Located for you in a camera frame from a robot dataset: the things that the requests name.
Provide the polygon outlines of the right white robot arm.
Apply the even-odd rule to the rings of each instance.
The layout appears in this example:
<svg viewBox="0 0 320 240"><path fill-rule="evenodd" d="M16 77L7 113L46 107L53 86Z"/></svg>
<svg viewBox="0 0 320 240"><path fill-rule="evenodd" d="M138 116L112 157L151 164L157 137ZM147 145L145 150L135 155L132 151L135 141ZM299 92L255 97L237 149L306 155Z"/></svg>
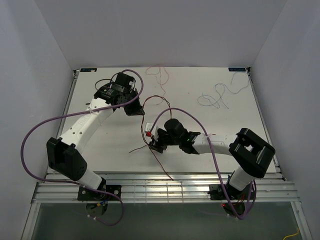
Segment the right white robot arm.
<svg viewBox="0 0 320 240"><path fill-rule="evenodd" d="M190 155L211 153L232 156L239 167L229 177L225 186L226 194L237 199L255 179L264 178L276 150L248 128L242 128L235 135L205 135L188 131L182 123L172 118L165 122L164 129L154 123L147 123L145 135L151 138L149 147L163 153L168 146L178 146Z"/></svg>

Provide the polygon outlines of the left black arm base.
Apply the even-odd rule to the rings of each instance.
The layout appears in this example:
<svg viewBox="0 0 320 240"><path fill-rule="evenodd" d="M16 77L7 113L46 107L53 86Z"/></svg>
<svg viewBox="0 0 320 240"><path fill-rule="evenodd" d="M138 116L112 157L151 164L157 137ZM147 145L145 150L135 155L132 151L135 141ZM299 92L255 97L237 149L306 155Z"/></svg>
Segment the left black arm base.
<svg viewBox="0 0 320 240"><path fill-rule="evenodd" d="M120 198L122 186L104 185L101 191L109 192ZM106 213L108 209L108 203L110 201L116 201L117 199L114 196L110 196L105 193L99 193L96 191L91 191L80 186L78 189L77 200L81 202L86 202L85 208L90 216L101 217Z"/></svg>

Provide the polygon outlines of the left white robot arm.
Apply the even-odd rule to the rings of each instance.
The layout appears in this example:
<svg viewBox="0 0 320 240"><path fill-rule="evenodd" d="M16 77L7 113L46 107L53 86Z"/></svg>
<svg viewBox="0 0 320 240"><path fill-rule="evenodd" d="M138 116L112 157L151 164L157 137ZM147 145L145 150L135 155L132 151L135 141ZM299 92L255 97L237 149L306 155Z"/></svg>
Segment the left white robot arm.
<svg viewBox="0 0 320 240"><path fill-rule="evenodd" d="M88 141L118 108L123 108L127 116L145 114L139 99L141 91L136 89L136 80L128 73L128 69L118 72L114 81L101 86L77 121L58 138L52 137L46 143L49 167L89 187L88 193L95 200L106 195L106 187L103 179L88 168L82 157Z"/></svg>

